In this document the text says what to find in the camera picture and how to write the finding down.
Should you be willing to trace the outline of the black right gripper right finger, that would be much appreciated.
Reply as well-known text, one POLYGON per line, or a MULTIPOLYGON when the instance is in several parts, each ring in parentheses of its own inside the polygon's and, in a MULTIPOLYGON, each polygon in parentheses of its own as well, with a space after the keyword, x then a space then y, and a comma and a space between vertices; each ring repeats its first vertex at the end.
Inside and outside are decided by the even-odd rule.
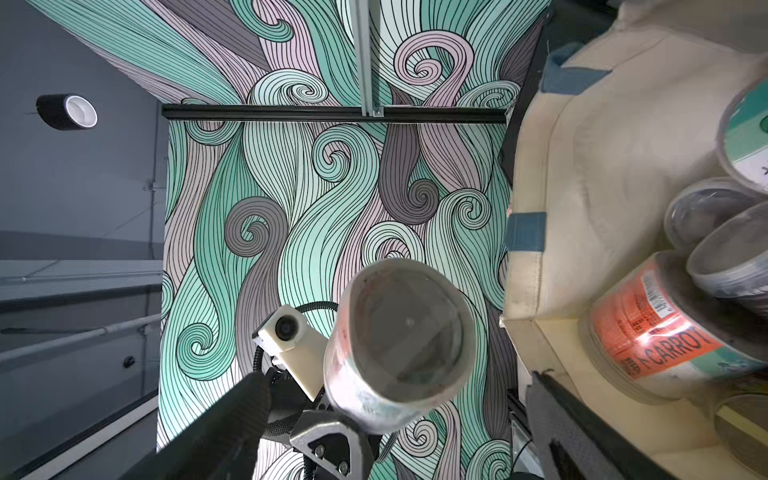
POLYGON ((545 479, 673 477, 548 374, 532 374, 526 411, 545 479))

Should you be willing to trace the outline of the beige canvas tote bag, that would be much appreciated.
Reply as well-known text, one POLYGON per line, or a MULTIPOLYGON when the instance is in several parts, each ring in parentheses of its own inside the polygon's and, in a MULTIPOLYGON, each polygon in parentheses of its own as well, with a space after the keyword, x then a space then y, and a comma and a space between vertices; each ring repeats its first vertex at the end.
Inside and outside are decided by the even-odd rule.
POLYGON ((501 317, 522 365, 552 376, 671 479, 763 479, 713 423, 726 398, 767 395, 762 370, 641 403, 598 372, 578 322, 656 252, 681 254, 687 272, 664 215, 687 187, 733 179, 717 131, 730 101, 767 77, 766 3, 556 1, 534 48, 512 121, 501 317))

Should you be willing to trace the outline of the clear red label jar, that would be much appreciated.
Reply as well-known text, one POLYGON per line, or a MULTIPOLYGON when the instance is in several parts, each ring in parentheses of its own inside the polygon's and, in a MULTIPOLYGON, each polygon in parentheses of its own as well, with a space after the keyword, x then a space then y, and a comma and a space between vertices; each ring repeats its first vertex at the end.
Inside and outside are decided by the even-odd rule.
POLYGON ((324 356, 333 408, 389 434, 453 399, 474 368, 477 334, 464 295, 409 259, 377 261, 346 286, 324 356))

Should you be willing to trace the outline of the purple label seed jar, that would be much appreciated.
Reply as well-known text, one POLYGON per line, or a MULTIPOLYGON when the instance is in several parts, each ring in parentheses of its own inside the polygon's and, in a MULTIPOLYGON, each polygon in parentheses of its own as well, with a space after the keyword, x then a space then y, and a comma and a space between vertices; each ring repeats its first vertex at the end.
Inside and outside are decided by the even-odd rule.
POLYGON ((743 393, 714 410, 716 434, 730 454, 754 474, 767 478, 767 395, 743 393))

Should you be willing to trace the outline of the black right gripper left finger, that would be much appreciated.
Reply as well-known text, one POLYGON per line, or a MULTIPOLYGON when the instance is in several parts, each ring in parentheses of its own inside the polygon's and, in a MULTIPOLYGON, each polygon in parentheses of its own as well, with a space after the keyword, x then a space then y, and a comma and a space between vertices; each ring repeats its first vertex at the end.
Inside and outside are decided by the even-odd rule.
POLYGON ((253 372, 125 479, 250 479, 270 413, 266 377, 253 372))

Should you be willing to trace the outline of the black ceiling spotlight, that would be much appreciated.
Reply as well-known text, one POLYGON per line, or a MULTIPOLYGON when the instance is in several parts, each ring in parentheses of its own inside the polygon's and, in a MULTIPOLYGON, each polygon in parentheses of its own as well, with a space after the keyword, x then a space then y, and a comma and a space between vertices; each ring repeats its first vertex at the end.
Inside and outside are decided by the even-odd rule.
POLYGON ((36 100, 36 111, 48 126, 60 131, 87 130, 98 122, 94 106, 76 94, 42 95, 36 100))

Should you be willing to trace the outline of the aluminium wall rail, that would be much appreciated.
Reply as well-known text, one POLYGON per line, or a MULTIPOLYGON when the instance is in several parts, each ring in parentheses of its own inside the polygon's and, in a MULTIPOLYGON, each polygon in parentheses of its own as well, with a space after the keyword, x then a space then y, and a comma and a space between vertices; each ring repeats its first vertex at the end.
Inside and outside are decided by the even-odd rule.
POLYGON ((366 118, 382 118, 384 116, 384 111, 383 108, 377 104, 378 95, 375 93, 373 82, 370 2, 364 0, 352 0, 349 2, 348 11, 356 56, 361 114, 366 118))

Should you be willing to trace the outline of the red carrot label jar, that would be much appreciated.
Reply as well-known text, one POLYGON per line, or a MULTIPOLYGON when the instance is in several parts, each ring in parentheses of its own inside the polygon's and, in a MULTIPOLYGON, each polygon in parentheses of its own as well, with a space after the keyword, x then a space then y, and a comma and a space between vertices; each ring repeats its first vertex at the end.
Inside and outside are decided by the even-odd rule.
POLYGON ((645 404, 767 366, 766 321, 698 289, 674 251, 652 254, 596 300, 578 333, 598 372, 645 404))

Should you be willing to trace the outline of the clear lid green jar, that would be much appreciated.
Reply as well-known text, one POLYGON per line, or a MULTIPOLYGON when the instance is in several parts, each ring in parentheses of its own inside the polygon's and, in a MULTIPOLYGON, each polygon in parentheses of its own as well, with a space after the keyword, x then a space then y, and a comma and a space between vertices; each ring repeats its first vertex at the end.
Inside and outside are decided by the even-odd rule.
POLYGON ((666 237, 676 251, 689 254, 723 223, 766 199, 730 177, 699 181, 669 203, 663 220, 666 237))

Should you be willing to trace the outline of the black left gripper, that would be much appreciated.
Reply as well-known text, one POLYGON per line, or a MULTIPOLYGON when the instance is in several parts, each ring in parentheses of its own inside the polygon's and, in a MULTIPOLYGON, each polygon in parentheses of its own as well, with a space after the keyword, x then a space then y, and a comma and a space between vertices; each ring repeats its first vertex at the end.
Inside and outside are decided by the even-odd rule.
POLYGON ((270 413, 264 433, 303 455, 306 479, 367 479, 382 437, 337 410, 325 389, 311 400, 286 371, 269 371, 270 413))

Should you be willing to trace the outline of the teal label seed jar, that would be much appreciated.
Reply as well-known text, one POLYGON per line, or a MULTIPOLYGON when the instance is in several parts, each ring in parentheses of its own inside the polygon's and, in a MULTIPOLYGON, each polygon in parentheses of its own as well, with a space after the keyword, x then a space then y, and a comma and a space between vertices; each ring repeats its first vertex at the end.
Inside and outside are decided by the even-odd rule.
POLYGON ((767 78, 752 82, 721 117, 717 156, 722 168, 744 187, 767 194, 767 78))

